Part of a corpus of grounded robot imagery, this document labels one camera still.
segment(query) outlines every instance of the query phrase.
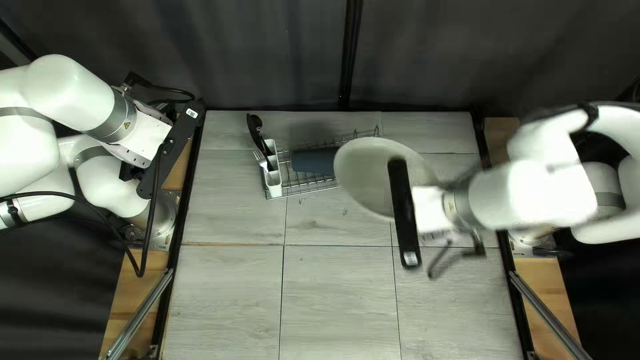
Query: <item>silver metal ring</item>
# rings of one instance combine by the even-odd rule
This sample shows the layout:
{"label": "silver metal ring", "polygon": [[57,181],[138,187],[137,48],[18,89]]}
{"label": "silver metal ring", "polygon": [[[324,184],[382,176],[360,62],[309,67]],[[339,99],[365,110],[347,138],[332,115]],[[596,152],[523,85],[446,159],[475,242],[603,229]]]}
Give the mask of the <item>silver metal ring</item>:
{"label": "silver metal ring", "polygon": [[11,217],[11,214],[9,214],[9,205],[7,205],[6,202],[0,204],[0,220],[4,222],[4,226],[6,227],[16,226],[16,223]]}
{"label": "silver metal ring", "polygon": [[598,201],[598,206],[613,206],[620,209],[625,208],[625,199],[618,193],[597,192],[596,200]]}
{"label": "silver metal ring", "polygon": [[20,220],[22,220],[22,222],[29,222],[29,220],[27,220],[27,218],[24,216],[24,213],[22,212],[22,208],[20,207],[18,199],[13,200],[13,207],[18,211],[18,216],[20,217]]}
{"label": "silver metal ring", "polygon": [[482,226],[471,210],[471,204],[469,203],[470,182],[470,179],[468,179],[452,192],[447,192],[442,197],[442,206],[447,218],[462,229],[474,229]]}
{"label": "silver metal ring", "polygon": [[102,146],[90,147],[89,149],[82,150],[81,152],[78,153],[78,155],[76,155],[76,158],[74,159],[74,168],[77,170],[80,167],[80,165],[85,163],[85,161],[96,158],[98,156],[113,156],[113,155]]}
{"label": "silver metal ring", "polygon": [[107,120],[91,130],[83,131],[100,142],[115,143],[122,140],[136,125],[137,110],[133,100],[118,90],[112,90],[115,101]]}
{"label": "silver metal ring", "polygon": [[0,108],[0,117],[11,116],[11,115],[37,117],[38,119],[51,122],[50,118],[42,115],[41,113],[35,111],[32,108],[21,108],[21,107]]}

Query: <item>fork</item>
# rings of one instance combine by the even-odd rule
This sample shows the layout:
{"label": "fork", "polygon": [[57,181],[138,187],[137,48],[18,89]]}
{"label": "fork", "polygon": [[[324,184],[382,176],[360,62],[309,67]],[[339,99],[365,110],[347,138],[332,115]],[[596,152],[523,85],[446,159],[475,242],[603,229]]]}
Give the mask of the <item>fork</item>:
{"label": "fork", "polygon": [[267,159],[264,157],[264,155],[262,155],[261,152],[257,150],[253,151],[253,156],[255,157],[256,160],[258,160],[258,165],[260,165],[260,167],[264,169],[264,173],[269,178],[269,182],[271,182],[271,175],[269,174],[269,170],[268,170],[269,163]]}

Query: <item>barcode label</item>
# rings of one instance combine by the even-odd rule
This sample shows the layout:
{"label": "barcode label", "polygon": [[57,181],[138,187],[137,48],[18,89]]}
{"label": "barcode label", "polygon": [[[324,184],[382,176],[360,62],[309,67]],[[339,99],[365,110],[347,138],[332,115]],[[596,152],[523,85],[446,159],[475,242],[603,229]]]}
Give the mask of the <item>barcode label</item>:
{"label": "barcode label", "polygon": [[413,251],[405,251],[404,252],[404,262],[408,266],[418,265],[418,256],[416,256]]}
{"label": "barcode label", "polygon": [[193,117],[194,119],[198,117],[198,113],[191,109],[187,109],[186,113],[187,115],[189,115],[190,117]]}

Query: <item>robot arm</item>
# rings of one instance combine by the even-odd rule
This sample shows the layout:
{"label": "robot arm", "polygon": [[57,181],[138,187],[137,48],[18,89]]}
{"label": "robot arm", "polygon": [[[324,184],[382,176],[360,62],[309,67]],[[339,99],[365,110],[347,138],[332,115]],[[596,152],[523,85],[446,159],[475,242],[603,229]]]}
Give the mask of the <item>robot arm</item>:
{"label": "robot arm", "polygon": [[[89,202],[123,218],[139,217],[149,200],[136,193],[138,180],[119,179],[121,161],[149,167],[172,128],[147,113],[66,56],[1,71],[0,197],[32,191],[74,195],[68,173],[74,167]],[[53,120],[83,135],[57,139]],[[72,204],[55,196],[1,203],[0,229],[15,225],[17,217],[33,221]]]}
{"label": "robot arm", "polygon": [[[576,239],[588,243],[640,237],[640,112],[616,103],[590,106],[591,121],[576,108],[522,126],[508,143],[510,161],[442,191],[442,208],[434,203],[433,190],[426,190],[434,186],[414,187],[418,231],[551,225],[573,227]],[[569,137],[583,129],[609,136],[630,153],[620,165],[627,209],[615,218],[591,221],[598,199]]]}

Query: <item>black cable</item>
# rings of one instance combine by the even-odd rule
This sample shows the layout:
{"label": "black cable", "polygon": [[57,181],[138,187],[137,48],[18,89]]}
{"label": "black cable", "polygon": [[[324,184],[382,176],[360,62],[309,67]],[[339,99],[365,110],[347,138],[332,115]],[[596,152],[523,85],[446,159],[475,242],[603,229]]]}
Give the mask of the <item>black cable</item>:
{"label": "black cable", "polygon": [[116,235],[116,238],[118,239],[118,241],[124,246],[124,250],[125,250],[125,253],[127,254],[127,258],[129,258],[129,261],[131,262],[131,266],[133,266],[133,270],[136,272],[136,276],[143,277],[145,275],[145,269],[147,268],[147,253],[149,252],[149,244],[151,242],[151,230],[153,228],[154,217],[156,216],[157,193],[158,193],[158,186],[159,186],[159,180],[160,180],[160,154],[162,153],[163,145],[164,143],[162,143],[158,147],[158,151],[156,153],[157,163],[156,163],[156,168],[154,169],[155,171],[154,171],[154,182],[152,187],[152,197],[149,203],[149,214],[147,215],[147,229],[145,231],[145,239],[142,246],[142,256],[140,257],[140,266],[138,266],[138,263],[136,262],[136,258],[134,258],[129,246],[127,245],[126,241],[122,238],[122,235],[120,235],[118,230],[109,222],[107,217],[100,210],[98,210],[98,208],[96,208],[93,204],[91,204],[90,202],[84,199],[81,199],[80,197],[63,193],[63,192],[24,192],[24,193],[16,193],[13,195],[0,197],[0,203],[9,201],[12,199],[19,199],[21,197],[60,196],[60,197],[66,197],[67,199],[78,201],[81,204],[84,204],[85,206],[93,210],[93,212],[98,214],[98,217],[100,217],[102,222],[105,225],[107,225],[111,229],[111,231]]}
{"label": "black cable", "polygon": [[12,200],[12,199],[19,199],[21,197],[30,197],[30,196],[60,196],[60,197],[66,197],[67,199],[78,201],[79,203],[84,204],[85,206],[87,206],[88,208],[93,210],[93,212],[98,214],[98,216],[100,217],[102,222],[104,222],[111,229],[111,231],[113,231],[113,233],[116,235],[116,238],[118,239],[118,241],[122,245],[124,245],[125,253],[127,254],[127,257],[129,258],[129,261],[131,262],[131,265],[133,266],[133,270],[136,272],[136,275],[138,277],[142,277],[142,275],[144,275],[144,270],[143,270],[143,273],[140,274],[140,268],[138,268],[138,264],[136,262],[136,258],[134,258],[133,254],[131,254],[131,250],[129,249],[129,246],[127,246],[127,243],[122,238],[120,233],[118,233],[118,231],[113,227],[113,225],[111,225],[109,220],[107,220],[107,217],[104,216],[104,214],[102,212],[100,212],[100,210],[98,210],[94,205],[92,205],[88,201],[85,201],[84,199],[81,199],[81,198],[79,198],[79,197],[77,197],[75,195],[71,195],[71,194],[67,194],[67,193],[63,193],[63,192],[24,192],[24,193],[15,193],[13,195],[7,195],[7,196],[0,197],[0,202],[9,201],[9,200]]}
{"label": "black cable", "polygon": [[155,104],[161,104],[161,103],[173,103],[173,104],[185,104],[189,101],[195,100],[195,95],[193,95],[192,93],[186,91],[186,90],[181,90],[178,88],[170,88],[168,86],[158,86],[158,85],[153,85],[153,84],[147,84],[146,86],[149,89],[156,89],[156,90],[161,90],[161,91],[166,91],[166,92],[173,92],[176,94],[181,94],[184,95],[186,97],[188,97],[189,99],[159,99],[159,100],[151,100],[149,102],[147,102],[147,105],[155,105]]}
{"label": "black cable", "polygon": [[142,277],[145,275],[145,269],[147,267],[147,253],[149,252],[149,243],[151,242],[151,231],[154,225],[154,218],[156,217],[156,202],[158,198],[158,182],[160,180],[160,155],[162,153],[164,143],[160,144],[158,151],[156,152],[156,168],[154,169],[154,184],[151,187],[151,202],[149,202],[149,214],[147,215],[147,228],[145,230],[145,239],[142,245],[142,257],[140,258],[140,272],[136,275]]}

